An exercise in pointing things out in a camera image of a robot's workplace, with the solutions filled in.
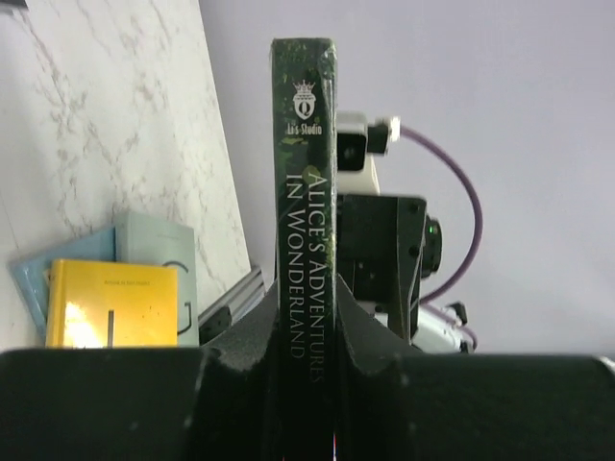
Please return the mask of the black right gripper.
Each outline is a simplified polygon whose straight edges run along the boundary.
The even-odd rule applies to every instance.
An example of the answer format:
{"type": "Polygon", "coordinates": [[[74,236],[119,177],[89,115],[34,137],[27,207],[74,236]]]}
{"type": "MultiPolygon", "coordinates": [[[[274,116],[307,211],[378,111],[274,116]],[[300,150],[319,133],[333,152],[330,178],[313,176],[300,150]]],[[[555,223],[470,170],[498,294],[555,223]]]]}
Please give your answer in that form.
{"type": "Polygon", "coordinates": [[[387,326],[410,342],[418,329],[421,280],[439,269],[442,235],[417,196],[340,194],[337,271],[359,302],[387,314],[387,326]]]}

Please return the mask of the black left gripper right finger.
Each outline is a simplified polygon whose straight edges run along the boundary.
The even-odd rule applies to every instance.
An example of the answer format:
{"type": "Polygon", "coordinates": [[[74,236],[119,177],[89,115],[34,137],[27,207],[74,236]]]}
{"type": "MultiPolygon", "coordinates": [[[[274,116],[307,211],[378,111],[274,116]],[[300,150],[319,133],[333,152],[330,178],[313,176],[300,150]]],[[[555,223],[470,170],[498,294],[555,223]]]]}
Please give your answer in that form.
{"type": "Polygon", "coordinates": [[[342,460],[610,460],[614,365],[418,352],[336,285],[342,460]]]}

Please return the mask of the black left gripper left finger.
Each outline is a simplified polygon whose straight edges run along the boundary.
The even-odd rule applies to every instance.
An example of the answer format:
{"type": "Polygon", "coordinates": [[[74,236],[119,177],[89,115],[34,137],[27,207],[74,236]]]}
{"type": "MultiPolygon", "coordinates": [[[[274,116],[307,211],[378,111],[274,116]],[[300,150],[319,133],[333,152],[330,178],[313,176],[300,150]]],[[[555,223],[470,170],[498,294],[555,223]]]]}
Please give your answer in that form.
{"type": "Polygon", "coordinates": [[[200,348],[1,356],[5,460],[275,460],[278,294],[200,348]]]}

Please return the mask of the yellow booklet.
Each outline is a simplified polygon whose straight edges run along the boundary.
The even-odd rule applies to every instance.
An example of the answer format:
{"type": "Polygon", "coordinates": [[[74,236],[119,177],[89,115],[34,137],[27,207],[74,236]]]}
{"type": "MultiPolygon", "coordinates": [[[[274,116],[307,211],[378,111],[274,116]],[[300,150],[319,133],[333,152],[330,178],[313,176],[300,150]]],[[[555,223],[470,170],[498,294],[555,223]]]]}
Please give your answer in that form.
{"type": "Polygon", "coordinates": [[[178,290],[174,268],[56,259],[45,346],[176,347],[178,290]]]}

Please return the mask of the pale grey-green booklet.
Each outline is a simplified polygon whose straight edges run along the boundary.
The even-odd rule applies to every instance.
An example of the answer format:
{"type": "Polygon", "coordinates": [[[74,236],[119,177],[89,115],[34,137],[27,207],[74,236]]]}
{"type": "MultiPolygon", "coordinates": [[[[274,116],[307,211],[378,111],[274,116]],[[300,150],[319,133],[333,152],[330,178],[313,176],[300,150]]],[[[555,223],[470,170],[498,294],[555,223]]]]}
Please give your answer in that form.
{"type": "Polygon", "coordinates": [[[9,270],[48,348],[199,344],[190,227],[128,211],[9,270]]]}

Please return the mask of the green Alice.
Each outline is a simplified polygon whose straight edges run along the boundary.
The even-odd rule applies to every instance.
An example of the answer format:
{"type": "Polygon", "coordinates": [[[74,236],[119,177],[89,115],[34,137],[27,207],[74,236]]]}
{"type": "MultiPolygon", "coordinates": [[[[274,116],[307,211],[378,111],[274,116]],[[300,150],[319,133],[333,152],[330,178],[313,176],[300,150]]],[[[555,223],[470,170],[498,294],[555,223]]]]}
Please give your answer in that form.
{"type": "Polygon", "coordinates": [[[336,55],[328,38],[271,43],[283,457],[334,452],[336,55]]]}

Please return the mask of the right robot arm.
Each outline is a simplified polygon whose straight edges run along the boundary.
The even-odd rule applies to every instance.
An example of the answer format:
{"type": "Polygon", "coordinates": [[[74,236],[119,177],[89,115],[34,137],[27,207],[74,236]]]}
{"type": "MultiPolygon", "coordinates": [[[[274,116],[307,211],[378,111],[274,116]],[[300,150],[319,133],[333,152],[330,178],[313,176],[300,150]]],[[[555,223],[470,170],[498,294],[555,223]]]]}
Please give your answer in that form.
{"type": "Polygon", "coordinates": [[[475,351],[463,303],[421,301],[421,281],[442,256],[441,226],[425,199],[340,194],[336,241],[337,270],[372,318],[421,352],[475,351]]]}

